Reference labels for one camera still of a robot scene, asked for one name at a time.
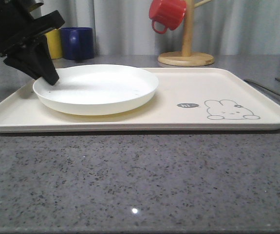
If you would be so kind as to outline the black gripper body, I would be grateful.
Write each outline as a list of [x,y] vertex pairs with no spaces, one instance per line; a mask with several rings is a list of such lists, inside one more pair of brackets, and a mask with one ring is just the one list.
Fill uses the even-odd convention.
[[0,0],[0,56],[17,50],[17,46],[60,28],[64,23],[55,10],[34,18],[32,11],[43,5],[39,0]]

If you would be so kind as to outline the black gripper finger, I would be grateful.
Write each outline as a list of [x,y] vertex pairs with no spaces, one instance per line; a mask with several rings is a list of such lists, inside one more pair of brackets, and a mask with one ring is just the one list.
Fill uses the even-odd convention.
[[43,77],[50,85],[58,81],[59,76],[53,65],[45,35],[32,39],[26,45],[24,62],[27,66],[27,74],[32,78]]
[[8,53],[3,62],[10,67],[22,71],[33,79],[41,77],[40,63],[36,54],[27,52]]

